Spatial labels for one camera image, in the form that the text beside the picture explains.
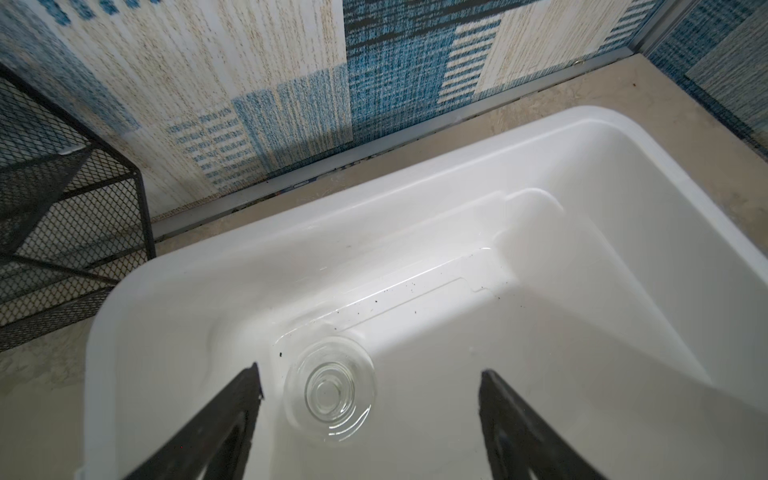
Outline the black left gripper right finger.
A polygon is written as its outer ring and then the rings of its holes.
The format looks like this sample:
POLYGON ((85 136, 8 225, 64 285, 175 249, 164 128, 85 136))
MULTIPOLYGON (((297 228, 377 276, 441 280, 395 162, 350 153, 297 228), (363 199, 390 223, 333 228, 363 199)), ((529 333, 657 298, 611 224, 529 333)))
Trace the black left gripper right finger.
POLYGON ((602 479, 497 372, 481 374, 484 445, 494 479, 602 479))

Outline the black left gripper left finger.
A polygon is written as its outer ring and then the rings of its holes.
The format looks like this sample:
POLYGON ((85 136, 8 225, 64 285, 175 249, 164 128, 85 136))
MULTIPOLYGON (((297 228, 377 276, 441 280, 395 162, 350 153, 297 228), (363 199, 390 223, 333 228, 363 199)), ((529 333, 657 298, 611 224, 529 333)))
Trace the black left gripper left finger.
POLYGON ((257 364, 238 373, 129 479, 241 479, 264 398, 257 364))

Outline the white plastic storage bin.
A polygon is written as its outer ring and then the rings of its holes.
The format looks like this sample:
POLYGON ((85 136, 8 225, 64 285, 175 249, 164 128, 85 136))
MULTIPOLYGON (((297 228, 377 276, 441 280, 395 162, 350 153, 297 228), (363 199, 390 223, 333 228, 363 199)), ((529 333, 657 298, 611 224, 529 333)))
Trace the white plastic storage bin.
POLYGON ((611 479, 767 475, 767 260, 636 123, 570 109, 160 256, 87 344, 81 479, 121 479, 238 373, 249 479, 487 479, 497 372, 611 479), (289 424, 342 336, 377 395, 348 441, 289 424))

